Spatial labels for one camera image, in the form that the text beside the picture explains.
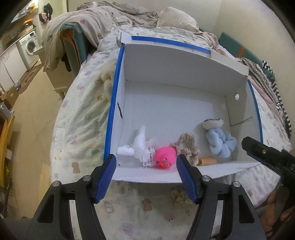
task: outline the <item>white cabinet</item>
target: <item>white cabinet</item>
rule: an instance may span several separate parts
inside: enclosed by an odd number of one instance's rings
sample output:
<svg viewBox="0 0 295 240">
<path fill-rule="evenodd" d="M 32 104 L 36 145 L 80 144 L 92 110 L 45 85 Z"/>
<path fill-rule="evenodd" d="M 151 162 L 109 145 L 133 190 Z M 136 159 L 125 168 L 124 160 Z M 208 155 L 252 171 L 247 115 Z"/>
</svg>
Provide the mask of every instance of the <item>white cabinet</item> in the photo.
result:
<svg viewBox="0 0 295 240">
<path fill-rule="evenodd" d="M 16 44 L 11 46 L 9 50 L 4 53 L 2 59 L 8 74 L 10 75 L 13 82 L 17 84 L 27 69 L 19 54 Z"/>
<path fill-rule="evenodd" d="M 0 60 L 0 84 L 5 91 L 14 85 L 12 79 L 10 78 L 4 66 L 2 59 Z"/>
</svg>

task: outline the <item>patterned bed sheet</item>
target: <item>patterned bed sheet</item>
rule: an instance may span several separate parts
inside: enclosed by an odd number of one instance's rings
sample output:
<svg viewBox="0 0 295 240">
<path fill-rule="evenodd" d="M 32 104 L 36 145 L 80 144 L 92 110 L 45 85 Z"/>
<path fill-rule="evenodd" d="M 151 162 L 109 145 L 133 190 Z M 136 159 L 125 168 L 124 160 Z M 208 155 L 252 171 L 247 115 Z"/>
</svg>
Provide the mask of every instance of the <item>patterned bed sheet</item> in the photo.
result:
<svg viewBox="0 0 295 240">
<path fill-rule="evenodd" d="M 209 48 L 207 43 L 188 31 L 162 27 L 153 30 L 126 24 L 113 26 L 101 40 L 98 50 L 82 64 L 80 72 L 62 103 L 56 118 L 50 152 L 51 181 L 63 184 L 77 181 L 102 164 L 106 125 L 112 91 L 112 77 L 119 53 L 120 32 L 172 39 Z M 264 143 L 279 150 L 291 150 L 291 143 L 281 122 L 269 110 L 255 90 Z M 262 164 L 218 178 L 230 184 L 239 181 L 254 206 L 262 203 L 280 177 Z M 175 184 L 136 184 L 112 181 L 105 198 L 95 205 L 107 239 L 186 239 L 197 206 L 174 207 L 171 190 Z M 142 203 L 150 200 L 148 209 Z M 75 203 L 71 201 L 71 219 L 75 239 L 82 239 Z M 219 202 L 212 235 L 218 233 L 222 203 Z"/>
</svg>

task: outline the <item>orange cylinder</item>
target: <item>orange cylinder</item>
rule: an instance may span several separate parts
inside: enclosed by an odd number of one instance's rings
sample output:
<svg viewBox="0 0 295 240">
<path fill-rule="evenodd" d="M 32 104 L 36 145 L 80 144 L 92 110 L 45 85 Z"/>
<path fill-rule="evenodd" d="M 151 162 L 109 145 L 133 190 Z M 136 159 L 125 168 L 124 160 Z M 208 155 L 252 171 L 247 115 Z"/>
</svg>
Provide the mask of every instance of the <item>orange cylinder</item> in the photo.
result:
<svg viewBox="0 0 295 240">
<path fill-rule="evenodd" d="M 199 158 L 199 166 L 207 166 L 207 165 L 214 165 L 217 161 L 214 157 L 208 157 L 208 158 Z"/>
</svg>

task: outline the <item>white box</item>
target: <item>white box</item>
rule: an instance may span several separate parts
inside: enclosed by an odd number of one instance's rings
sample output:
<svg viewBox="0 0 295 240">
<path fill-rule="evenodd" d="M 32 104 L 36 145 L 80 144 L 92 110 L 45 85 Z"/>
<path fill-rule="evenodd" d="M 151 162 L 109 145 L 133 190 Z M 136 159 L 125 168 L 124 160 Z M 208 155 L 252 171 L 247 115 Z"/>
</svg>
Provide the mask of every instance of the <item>white box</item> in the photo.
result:
<svg viewBox="0 0 295 240">
<path fill-rule="evenodd" d="M 241 147 L 246 136 L 263 142 L 257 102 L 246 78 L 248 67 L 172 40 L 122 32 L 121 42 L 104 152 L 104 159 L 109 153 L 117 158 L 113 180 L 181 183 L 175 165 L 168 170 L 146 168 L 134 157 L 116 154 L 119 146 L 132 144 L 142 125 L 146 126 L 146 137 L 155 137 L 160 147 L 192 132 L 200 157 L 209 157 L 212 154 L 202 122 L 221 118 L 222 129 L 230 131 L 238 145 L 230 158 L 217 158 L 216 165 L 198 167 L 200 172 L 218 178 L 259 163 Z"/>
</svg>

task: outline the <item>floor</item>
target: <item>floor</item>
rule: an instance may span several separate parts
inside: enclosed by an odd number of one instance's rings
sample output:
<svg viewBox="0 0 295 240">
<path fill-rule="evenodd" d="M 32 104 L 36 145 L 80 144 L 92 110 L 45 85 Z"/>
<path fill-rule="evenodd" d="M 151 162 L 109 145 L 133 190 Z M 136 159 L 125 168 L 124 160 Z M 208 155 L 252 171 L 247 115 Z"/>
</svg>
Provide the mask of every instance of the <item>floor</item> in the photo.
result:
<svg viewBox="0 0 295 240">
<path fill-rule="evenodd" d="M 31 218 L 40 203 L 41 171 L 49 171 L 52 132 L 61 103 L 42 68 L 13 106 L 10 218 Z"/>
</svg>

